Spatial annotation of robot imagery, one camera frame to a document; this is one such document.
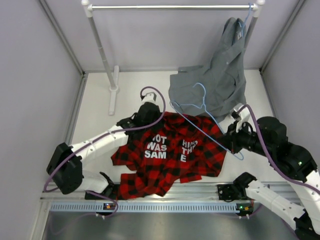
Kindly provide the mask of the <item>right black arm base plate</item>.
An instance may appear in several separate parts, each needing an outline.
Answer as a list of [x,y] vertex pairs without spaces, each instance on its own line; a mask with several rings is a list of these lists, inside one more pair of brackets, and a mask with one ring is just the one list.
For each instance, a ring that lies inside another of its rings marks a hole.
[[217,192],[219,200],[225,202],[247,199],[245,190],[236,184],[218,184]]

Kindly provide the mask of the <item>red black plaid shirt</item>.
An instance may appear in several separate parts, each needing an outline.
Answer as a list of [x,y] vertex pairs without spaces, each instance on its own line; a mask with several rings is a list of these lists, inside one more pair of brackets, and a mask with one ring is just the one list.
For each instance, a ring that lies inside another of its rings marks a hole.
[[156,126],[112,155],[113,165],[131,171],[121,174],[117,199],[163,197],[176,181],[218,177],[226,151],[215,141],[222,135],[209,117],[166,112]]

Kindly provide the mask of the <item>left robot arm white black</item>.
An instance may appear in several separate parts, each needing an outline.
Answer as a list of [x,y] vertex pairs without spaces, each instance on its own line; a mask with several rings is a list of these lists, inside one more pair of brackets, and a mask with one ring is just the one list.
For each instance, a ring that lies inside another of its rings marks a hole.
[[85,169],[86,164],[107,152],[125,146],[144,130],[157,125],[164,113],[158,105],[145,102],[138,112],[119,120],[110,129],[77,144],[59,144],[47,166],[47,173],[64,195],[75,191],[95,192],[101,199],[113,195],[114,183],[104,172]]

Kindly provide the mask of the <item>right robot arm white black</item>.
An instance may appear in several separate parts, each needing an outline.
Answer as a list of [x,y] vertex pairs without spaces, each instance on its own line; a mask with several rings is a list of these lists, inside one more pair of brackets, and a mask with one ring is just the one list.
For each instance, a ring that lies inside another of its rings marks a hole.
[[246,149],[255,154],[270,155],[270,166],[290,184],[301,204],[280,196],[248,172],[239,175],[231,184],[218,186],[220,200],[255,200],[280,217],[300,240],[320,238],[320,175],[311,153],[300,145],[289,142],[287,127],[271,116],[255,123],[248,122],[239,130],[238,121],[232,123],[218,142],[233,154]]

